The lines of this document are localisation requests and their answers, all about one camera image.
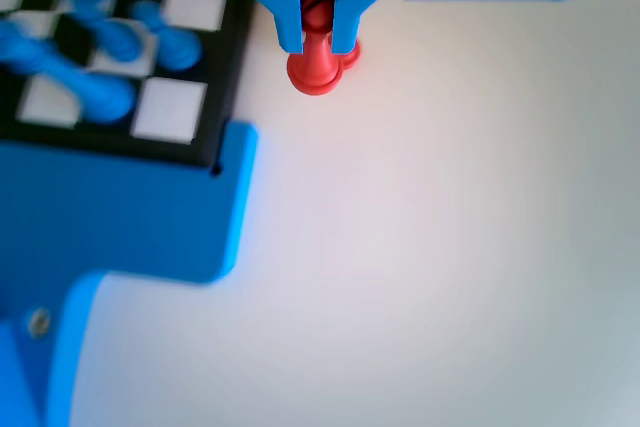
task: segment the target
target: red pawn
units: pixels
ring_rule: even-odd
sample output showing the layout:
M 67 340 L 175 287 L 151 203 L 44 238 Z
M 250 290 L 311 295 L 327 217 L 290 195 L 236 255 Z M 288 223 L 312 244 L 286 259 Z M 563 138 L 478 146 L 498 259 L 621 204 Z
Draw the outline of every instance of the red pawn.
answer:
M 291 54 L 287 73 L 294 87 L 308 95 L 330 92 L 342 78 L 342 62 L 331 53 L 335 0 L 300 0 L 302 30 L 307 34 L 303 54 Z

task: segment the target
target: blue pawn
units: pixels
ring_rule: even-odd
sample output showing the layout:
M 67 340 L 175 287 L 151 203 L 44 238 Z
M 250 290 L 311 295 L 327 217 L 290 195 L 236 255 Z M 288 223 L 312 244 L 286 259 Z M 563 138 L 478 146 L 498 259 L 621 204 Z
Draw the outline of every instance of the blue pawn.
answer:
M 128 25 L 107 20 L 96 7 L 96 0 L 74 0 L 73 17 L 92 30 L 98 44 L 120 62 L 131 62 L 142 54 L 142 41 Z
M 134 90 L 128 82 L 87 74 L 61 56 L 51 44 L 27 37 L 16 24 L 0 20 L 0 63 L 21 75 L 44 74 L 66 86 L 80 99 L 84 117 L 111 123 L 133 108 Z
M 133 7 L 133 17 L 158 36 L 158 63 L 167 70 L 187 70 L 202 57 L 200 39 L 193 32 L 176 29 L 167 24 L 160 7 L 148 0 Z

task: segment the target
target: blue 3d-printed part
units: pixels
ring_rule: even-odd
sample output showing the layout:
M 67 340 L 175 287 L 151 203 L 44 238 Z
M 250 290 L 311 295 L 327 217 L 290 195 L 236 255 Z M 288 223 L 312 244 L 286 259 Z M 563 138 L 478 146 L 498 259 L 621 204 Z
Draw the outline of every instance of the blue 3d-printed part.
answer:
M 129 25 L 107 19 L 96 0 L 74 0 L 73 17 L 92 30 L 102 49 L 120 62 L 132 62 L 142 54 L 142 40 Z
M 51 44 L 23 35 L 6 20 L 0 20 L 0 62 L 17 73 L 46 74 L 64 84 L 81 99 L 83 115 L 93 122 L 114 122 L 133 108 L 134 91 L 127 81 L 81 71 Z
M 108 271 L 211 282 L 232 268 L 256 133 L 227 126 L 208 169 L 0 143 L 0 425 L 67 427 Z M 38 313 L 42 336 L 32 323 Z
M 133 17 L 158 36 L 158 63 L 167 70 L 193 67 L 202 57 L 202 44 L 193 32 L 170 27 L 162 18 L 160 5 L 151 1 L 136 3 Z

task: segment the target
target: white table surface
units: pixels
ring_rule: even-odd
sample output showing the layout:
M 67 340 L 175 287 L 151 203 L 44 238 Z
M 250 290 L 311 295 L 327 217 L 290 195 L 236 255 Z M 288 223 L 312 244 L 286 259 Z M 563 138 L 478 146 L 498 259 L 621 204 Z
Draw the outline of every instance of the white table surface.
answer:
M 271 15 L 235 270 L 99 290 L 73 427 L 640 425 L 640 0 L 381 0 L 331 94 Z

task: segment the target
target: black chessboard frame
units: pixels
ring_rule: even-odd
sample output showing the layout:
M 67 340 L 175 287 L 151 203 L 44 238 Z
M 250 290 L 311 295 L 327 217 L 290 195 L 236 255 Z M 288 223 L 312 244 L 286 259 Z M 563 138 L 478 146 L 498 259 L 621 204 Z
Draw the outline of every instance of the black chessboard frame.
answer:
M 33 3 L 34 10 L 44 10 L 50 8 L 54 1 L 24 0 L 23 4 Z M 130 7 L 136 1 L 138 0 L 116 0 L 113 15 L 128 18 Z M 129 134 L 133 111 L 115 124 L 99 125 L 81 120 L 73 129 L 20 122 L 17 120 L 17 106 L 28 78 L 14 75 L 3 66 L 0 66 L 0 141 L 17 140 L 81 151 L 177 162 L 209 167 L 215 171 L 224 127 L 232 114 L 253 6 L 254 0 L 226 0 L 218 31 L 194 31 L 203 42 L 203 57 L 191 69 L 169 73 L 163 72 L 158 66 L 155 67 L 156 76 L 197 81 L 208 85 L 191 143 L 180 144 L 133 137 Z M 89 55 L 89 46 L 93 44 L 92 34 L 67 14 L 60 15 L 56 30 L 60 29 L 65 29 L 65 35 L 56 37 L 58 49 L 71 60 L 84 65 L 87 59 L 83 57 Z M 140 83 L 129 77 L 126 77 L 126 80 L 133 83 L 138 94 Z

